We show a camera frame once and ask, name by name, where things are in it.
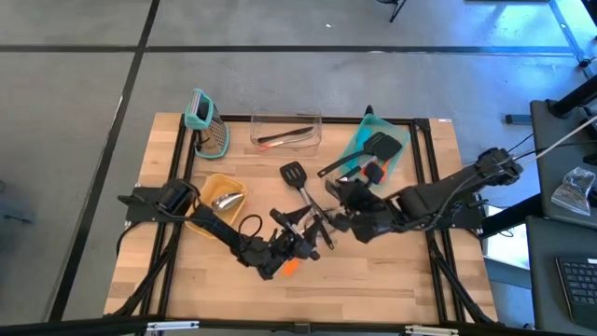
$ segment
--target black spatula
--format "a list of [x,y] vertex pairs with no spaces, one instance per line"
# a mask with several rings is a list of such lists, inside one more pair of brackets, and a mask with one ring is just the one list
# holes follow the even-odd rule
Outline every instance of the black spatula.
[[[321,216],[323,217],[322,220],[325,220],[326,214],[323,214],[323,211],[322,214],[317,214],[319,212],[318,210],[321,208],[317,204],[315,204],[315,202],[311,202],[312,198],[307,192],[307,190],[305,190],[305,182],[307,182],[307,173],[305,173],[305,170],[302,168],[302,165],[300,165],[298,161],[290,162],[287,165],[280,167],[280,174],[282,175],[282,178],[288,186],[294,187],[298,190],[298,192],[300,192],[300,196],[307,205],[313,206],[314,215]],[[320,225],[319,228],[319,231],[322,233],[322,236],[324,237],[327,246],[330,249],[334,249],[334,244],[332,243],[332,240],[329,238],[329,235],[327,234],[327,231],[324,228],[324,226]]]
[[399,151],[402,149],[402,144],[398,142],[395,138],[390,135],[384,135],[383,138],[378,140],[375,144],[373,144],[373,149],[371,158],[367,159],[363,163],[358,164],[355,168],[348,171],[348,173],[344,174],[340,179],[348,179],[351,176],[358,173],[361,169],[367,167],[368,164],[374,162],[375,160],[380,161],[388,161],[392,159]]
[[344,163],[357,158],[361,155],[364,154],[369,154],[372,155],[373,154],[373,147],[375,146],[375,144],[380,141],[384,136],[386,136],[385,133],[383,132],[377,132],[375,134],[373,134],[369,139],[367,139],[364,143],[363,143],[363,150],[359,150],[351,155],[345,156],[342,159],[328,165],[326,168],[320,170],[319,172],[317,172],[317,175],[319,177],[324,177],[325,175],[328,175],[329,173],[331,173],[334,169],[342,166]]

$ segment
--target yellow bowl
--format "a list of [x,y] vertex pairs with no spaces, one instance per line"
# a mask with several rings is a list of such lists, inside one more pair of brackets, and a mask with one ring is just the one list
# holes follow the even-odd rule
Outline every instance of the yellow bowl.
[[[247,196],[247,189],[243,183],[234,180],[226,175],[213,174],[209,176],[207,180],[205,180],[205,184],[203,185],[203,188],[201,188],[200,201],[202,205],[212,207],[212,202],[216,198],[231,192],[240,192],[244,195],[244,197],[238,204],[232,206],[230,209],[224,211],[217,211],[214,212],[214,214],[218,218],[226,222],[226,224],[233,226],[236,217],[241,213],[241,210],[243,209],[244,201],[246,200]],[[208,231],[199,228],[197,225],[191,222],[185,222],[185,224],[189,229],[195,232],[198,232],[208,238],[214,238],[214,236],[210,234]]]

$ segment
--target white cable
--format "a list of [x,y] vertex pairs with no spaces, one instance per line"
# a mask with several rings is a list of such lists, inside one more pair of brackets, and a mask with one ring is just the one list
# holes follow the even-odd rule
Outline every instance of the white cable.
[[524,167],[524,166],[528,165],[529,163],[534,162],[535,160],[539,160],[539,158],[541,158],[542,156],[548,154],[548,152],[551,151],[553,148],[557,147],[559,144],[561,144],[562,142],[566,141],[566,139],[568,139],[572,135],[576,134],[578,131],[584,129],[585,127],[587,127],[587,125],[589,125],[590,123],[594,122],[595,120],[597,120],[597,115],[595,115],[595,116],[593,116],[593,118],[587,120],[587,122],[585,122],[584,124],[576,127],[576,129],[574,129],[573,131],[571,131],[570,133],[568,133],[567,135],[565,135],[562,139],[556,141],[555,144],[549,146],[545,150],[542,150],[541,153],[537,154],[537,156],[535,156],[534,158],[526,161],[521,166]]

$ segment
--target wooden table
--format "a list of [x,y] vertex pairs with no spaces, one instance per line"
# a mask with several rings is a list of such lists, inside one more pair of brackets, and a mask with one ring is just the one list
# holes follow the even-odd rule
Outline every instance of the wooden table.
[[[179,114],[157,114],[139,174],[139,183],[160,187],[167,179],[173,155]],[[461,168],[460,155],[451,121],[431,119],[432,135],[441,177]],[[246,205],[239,218],[260,214],[269,237],[277,226],[268,216],[275,207],[290,212],[303,206],[298,192],[279,176],[279,167],[296,158],[257,155],[249,141],[249,124],[230,122],[229,151],[221,160],[196,157],[191,182],[201,188],[213,173],[232,176],[248,187]],[[299,158],[309,180],[307,190],[322,207],[338,206],[324,189],[316,172],[343,151],[356,125],[324,124],[317,154]],[[183,147],[186,153],[189,132]],[[426,181],[431,181],[426,152],[421,145]],[[182,176],[184,157],[180,164]],[[408,145],[380,196],[416,184],[412,147]],[[350,233],[333,232],[336,248],[320,244],[318,261],[302,261],[291,276],[277,273],[263,281],[252,268],[244,268],[217,240],[183,227],[175,263],[174,280],[167,316],[233,320],[437,323],[429,257],[423,233],[386,234],[368,245]],[[117,310],[146,275],[156,224],[143,223],[122,243],[105,312]],[[469,232],[452,230],[452,244],[459,277],[482,310],[496,319],[492,292],[483,263],[479,241]],[[150,313],[157,310],[161,280],[158,279]],[[453,304],[448,283],[444,291],[449,316]]]

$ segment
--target box grater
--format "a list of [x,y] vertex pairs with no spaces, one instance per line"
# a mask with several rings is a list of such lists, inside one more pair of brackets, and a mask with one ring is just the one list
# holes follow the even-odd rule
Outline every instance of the box grater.
[[197,155],[215,159],[226,153],[230,141],[229,128],[220,118],[214,101],[200,89],[193,90],[185,111],[185,125],[201,132],[195,148]]

